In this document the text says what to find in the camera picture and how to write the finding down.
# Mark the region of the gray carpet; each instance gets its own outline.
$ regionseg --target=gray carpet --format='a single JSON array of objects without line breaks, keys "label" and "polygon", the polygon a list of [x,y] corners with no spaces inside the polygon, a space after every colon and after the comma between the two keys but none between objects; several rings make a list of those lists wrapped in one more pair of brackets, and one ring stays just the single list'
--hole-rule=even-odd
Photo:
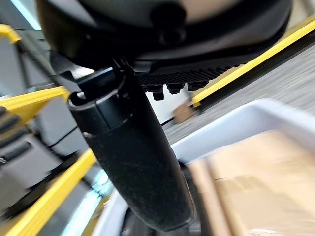
[{"label": "gray carpet", "polygon": [[166,129],[166,136],[170,144],[173,144],[233,109],[261,98],[278,100],[315,115],[315,46],[232,94],[202,114]]}]

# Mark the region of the white plastic bin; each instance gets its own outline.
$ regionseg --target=white plastic bin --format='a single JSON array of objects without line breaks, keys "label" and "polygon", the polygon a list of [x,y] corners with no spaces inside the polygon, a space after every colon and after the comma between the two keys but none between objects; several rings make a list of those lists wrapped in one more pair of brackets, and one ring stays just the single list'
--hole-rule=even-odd
[{"label": "white plastic bin", "polygon": [[[315,118],[278,102],[261,99],[241,106],[174,143],[183,163],[192,162],[215,149],[264,131],[278,129],[315,153]],[[116,192],[103,212],[93,236],[118,236],[127,204]]]}]

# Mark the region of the cardboard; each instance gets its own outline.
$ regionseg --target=cardboard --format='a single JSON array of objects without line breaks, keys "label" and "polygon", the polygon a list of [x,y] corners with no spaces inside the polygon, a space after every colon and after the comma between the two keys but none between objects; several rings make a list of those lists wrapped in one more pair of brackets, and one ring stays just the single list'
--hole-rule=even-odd
[{"label": "cardboard", "polygon": [[193,109],[187,103],[183,103],[173,111],[173,116],[177,123],[182,123],[193,116]]},{"label": "cardboard", "polygon": [[235,236],[315,235],[315,156],[268,131],[207,159]]},{"label": "cardboard", "polygon": [[194,184],[203,201],[209,220],[209,228],[213,236],[232,236],[225,214],[217,196],[214,183],[209,175],[205,159],[197,160],[188,165]]}]

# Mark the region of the yellow metal bar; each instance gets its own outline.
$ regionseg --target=yellow metal bar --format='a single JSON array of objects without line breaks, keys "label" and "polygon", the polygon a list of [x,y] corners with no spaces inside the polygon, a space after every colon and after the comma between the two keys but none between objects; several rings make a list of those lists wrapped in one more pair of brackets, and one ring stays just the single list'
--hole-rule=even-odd
[{"label": "yellow metal bar", "polygon": [[96,161],[91,150],[65,171],[5,236],[35,236]]},{"label": "yellow metal bar", "polygon": [[312,16],[311,18],[308,18],[307,21],[309,22],[305,26],[301,27],[299,30],[290,33],[289,36],[285,37],[283,40],[281,40],[279,43],[277,43],[275,46],[270,48],[268,51],[263,53],[262,55],[258,56],[254,60],[248,62],[247,64],[239,67],[237,70],[233,71],[230,74],[227,74],[222,79],[218,80],[216,83],[211,84],[208,88],[202,90],[201,92],[198,92],[193,98],[192,98],[192,104],[194,107],[197,107],[200,105],[200,101],[209,96],[210,94],[214,93],[215,91],[221,89],[222,87],[226,86],[227,84],[231,83],[233,80],[239,78],[241,75],[244,75],[246,72],[250,71],[254,67],[258,66],[259,64],[263,63],[268,58],[274,56],[281,50],[285,49],[286,47],[290,46],[295,41],[301,39],[308,33],[315,30],[315,17]]},{"label": "yellow metal bar", "polygon": [[21,37],[11,26],[4,24],[0,24],[0,36],[7,37],[12,44],[21,40]]},{"label": "yellow metal bar", "polygon": [[49,88],[0,100],[0,106],[4,106],[8,111],[18,114],[23,123],[26,123],[34,118],[47,102],[57,97],[67,100],[68,91],[63,86]]}]

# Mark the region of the yellow railing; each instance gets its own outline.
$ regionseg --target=yellow railing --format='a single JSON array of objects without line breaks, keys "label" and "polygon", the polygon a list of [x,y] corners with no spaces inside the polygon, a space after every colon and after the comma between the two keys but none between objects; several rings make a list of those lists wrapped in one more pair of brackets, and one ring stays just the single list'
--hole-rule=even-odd
[{"label": "yellow railing", "polygon": [[199,106],[201,100],[205,99],[209,95],[213,94],[214,92],[231,83],[235,79],[244,75],[251,69],[255,68],[259,64],[263,63],[270,57],[279,53],[286,47],[290,46],[292,43],[296,42],[297,40],[301,39],[302,37],[304,37],[305,35],[309,34],[314,30],[315,16],[311,16],[304,20],[302,23],[295,26],[293,29],[289,30],[289,32],[284,35],[283,39],[280,42],[278,42],[276,45],[274,45],[272,48],[270,48],[262,55],[258,56],[257,58],[248,62],[245,65],[228,70],[227,72],[219,76],[217,79],[210,81],[209,85],[206,86],[205,88],[202,88],[197,92],[194,92],[192,96],[193,106],[194,107]]}]

